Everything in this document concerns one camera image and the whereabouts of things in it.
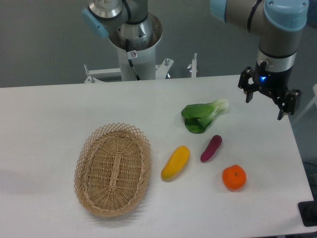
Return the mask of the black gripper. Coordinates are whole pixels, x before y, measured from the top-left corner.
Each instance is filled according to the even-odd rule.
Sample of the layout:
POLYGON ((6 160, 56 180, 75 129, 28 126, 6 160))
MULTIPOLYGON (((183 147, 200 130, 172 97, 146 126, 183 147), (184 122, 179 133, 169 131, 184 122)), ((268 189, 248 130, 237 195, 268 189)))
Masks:
POLYGON ((254 92, 259 91, 272 98, 278 106, 278 120, 285 115, 294 115, 299 108, 302 91, 299 89, 288 90, 292 67, 286 71, 272 72, 264 70, 264 66, 266 63, 263 66, 257 63, 255 71, 248 66, 240 74, 238 87, 243 89, 246 103, 252 100, 254 92))

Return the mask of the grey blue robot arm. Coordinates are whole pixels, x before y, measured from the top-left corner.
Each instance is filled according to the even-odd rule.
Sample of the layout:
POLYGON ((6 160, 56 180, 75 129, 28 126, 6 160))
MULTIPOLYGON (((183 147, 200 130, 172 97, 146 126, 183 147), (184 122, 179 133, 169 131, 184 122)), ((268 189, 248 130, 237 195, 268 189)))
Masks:
MULTIPOLYGON (((238 86, 246 101, 254 92, 271 98, 279 108, 278 118, 298 108, 301 91, 287 86, 302 31, 307 21, 307 0, 212 0, 211 14, 259 36, 255 68, 246 68, 238 86)), ((112 39, 123 50, 123 80, 145 80, 155 76, 154 64, 137 62, 139 51, 156 44, 161 30, 145 0, 91 0, 82 10, 85 23, 97 36, 112 39)))

